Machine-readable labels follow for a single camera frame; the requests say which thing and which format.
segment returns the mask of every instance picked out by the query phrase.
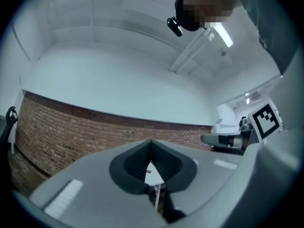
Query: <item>black chair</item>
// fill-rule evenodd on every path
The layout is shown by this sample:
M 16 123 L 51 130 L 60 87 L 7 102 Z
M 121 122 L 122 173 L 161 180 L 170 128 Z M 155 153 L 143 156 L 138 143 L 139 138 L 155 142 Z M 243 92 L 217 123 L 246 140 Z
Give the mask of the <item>black chair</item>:
M 11 170 L 7 155 L 10 146 L 8 144 L 8 139 L 13 125 L 18 121 L 18 115 L 15 108 L 16 107 L 12 106 L 7 111 L 5 115 L 6 126 L 0 137 L 0 173 L 2 174 L 1 177 L 5 179 L 7 183 L 10 183 L 11 178 Z

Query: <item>brick wall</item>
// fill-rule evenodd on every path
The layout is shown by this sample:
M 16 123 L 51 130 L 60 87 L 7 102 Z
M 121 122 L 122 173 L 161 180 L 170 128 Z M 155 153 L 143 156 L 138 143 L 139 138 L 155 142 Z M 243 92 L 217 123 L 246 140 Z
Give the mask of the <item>brick wall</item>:
M 86 154 L 142 139 L 163 139 L 209 150 L 199 136 L 210 131 L 210 126 L 104 114 L 27 92 L 19 112 L 16 145 L 39 168 L 53 175 Z

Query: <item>white table top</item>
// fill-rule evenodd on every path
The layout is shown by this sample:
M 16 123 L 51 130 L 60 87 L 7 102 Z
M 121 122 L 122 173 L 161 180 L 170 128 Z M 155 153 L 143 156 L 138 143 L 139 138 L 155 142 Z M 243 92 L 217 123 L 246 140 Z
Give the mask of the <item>white table top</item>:
M 147 171 L 151 171 L 151 173 L 146 173 L 146 177 L 144 180 L 146 184 L 148 184 L 149 186 L 154 186 L 164 183 L 162 177 L 160 176 L 160 174 L 152 163 L 148 165 Z

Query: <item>floor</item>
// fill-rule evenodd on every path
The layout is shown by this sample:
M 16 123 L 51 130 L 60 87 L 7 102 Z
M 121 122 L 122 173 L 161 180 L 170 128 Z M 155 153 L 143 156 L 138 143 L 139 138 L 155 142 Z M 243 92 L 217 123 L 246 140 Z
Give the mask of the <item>floor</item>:
M 38 187 L 46 176 L 32 167 L 15 149 L 15 154 L 8 151 L 9 165 L 12 172 L 12 182 L 19 189 L 20 193 L 29 197 L 36 187 Z

